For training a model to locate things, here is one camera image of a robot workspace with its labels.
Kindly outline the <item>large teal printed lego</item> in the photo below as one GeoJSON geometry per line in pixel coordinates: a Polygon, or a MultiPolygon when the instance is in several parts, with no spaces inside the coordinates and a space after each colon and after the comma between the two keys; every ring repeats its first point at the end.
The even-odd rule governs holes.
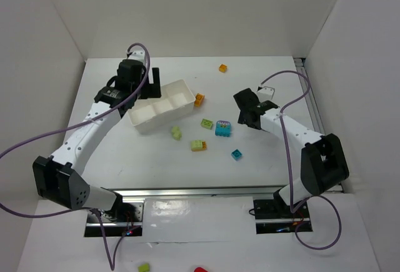
{"type": "Polygon", "coordinates": [[[230,137],[231,123],[229,121],[219,120],[216,122],[215,135],[222,137],[230,137]]]}

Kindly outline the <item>green square lego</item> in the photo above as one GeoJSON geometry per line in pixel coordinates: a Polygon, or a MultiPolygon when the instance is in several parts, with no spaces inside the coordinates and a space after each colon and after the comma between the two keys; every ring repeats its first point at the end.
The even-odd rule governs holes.
{"type": "Polygon", "coordinates": [[[212,129],[213,122],[211,120],[208,120],[208,119],[202,119],[201,126],[203,128],[206,128],[206,129],[212,129]]]}

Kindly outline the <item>small teal lego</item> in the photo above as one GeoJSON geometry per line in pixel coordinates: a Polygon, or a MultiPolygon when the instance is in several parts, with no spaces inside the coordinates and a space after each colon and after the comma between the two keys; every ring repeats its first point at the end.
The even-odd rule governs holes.
{"type": "Polygon", "coordinates": [[[235,161],[239,161],[239,160],[243,157],[243,154],[242,154],[242,152],[240,152],[240,150],[235,149],[235,150],[231,153],[231,156],[232,156],[232,158],[233,158],[235,161]]]}

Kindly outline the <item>pale green stepped lego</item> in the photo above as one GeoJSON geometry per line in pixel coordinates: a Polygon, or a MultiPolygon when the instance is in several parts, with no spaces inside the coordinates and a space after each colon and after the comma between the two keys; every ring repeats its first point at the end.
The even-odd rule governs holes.
{"type": "Polygon", "coordinates": [[[177,140],[177,141],[180,141],[180,140],[181,140],[181,138],[182,138],[182,132],[181,132],[179,126],[173,126],[173,127],[171,128],[171,135],[172,135],[173,139],[175,139],[175,140],[177,140]]]}

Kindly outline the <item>green and orange lego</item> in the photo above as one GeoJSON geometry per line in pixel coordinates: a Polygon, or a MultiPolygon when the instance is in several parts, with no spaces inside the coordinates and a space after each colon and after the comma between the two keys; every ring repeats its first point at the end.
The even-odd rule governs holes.
{"type": "Polygon", "coordinates": [[[191,151],[204,151],[207,149],[206,142],[200,139],[191,141],[191,151]]]}

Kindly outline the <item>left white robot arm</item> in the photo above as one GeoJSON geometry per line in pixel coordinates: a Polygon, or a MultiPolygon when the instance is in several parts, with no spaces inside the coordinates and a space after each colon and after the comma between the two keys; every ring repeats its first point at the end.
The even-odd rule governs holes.
{"type": "Polygon", "coordinates": [[[111,219],[134,214],[121,194],[88,184],[82,177],[89,158],[107,133],[136,100],[160,98],[159,68],[148,69],[141,60],[124,59],[117,74],[99,90],[81,126],[47,158],[32,164],[38,194],[70,210],[97,209],[111,219]]]}

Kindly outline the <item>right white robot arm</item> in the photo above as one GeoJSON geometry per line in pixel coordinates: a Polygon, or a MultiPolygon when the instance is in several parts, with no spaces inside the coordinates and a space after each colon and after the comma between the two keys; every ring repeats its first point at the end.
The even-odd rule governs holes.
{"type": "Polygon", "coordinates": [[[240,110],[238,123],[266,131],[286,142],[300,157],[300,174],[290,185],[277,190],[272,201],[254,214],[260,218],[290,218],[290,193],[293,205],[311,196],[319,196],[349,177],[349,169],[340,139],[335,134],[323,135],[281,113],[272,101],[261,102],[256,93],[246,88],[234,95],[240,110]]]}

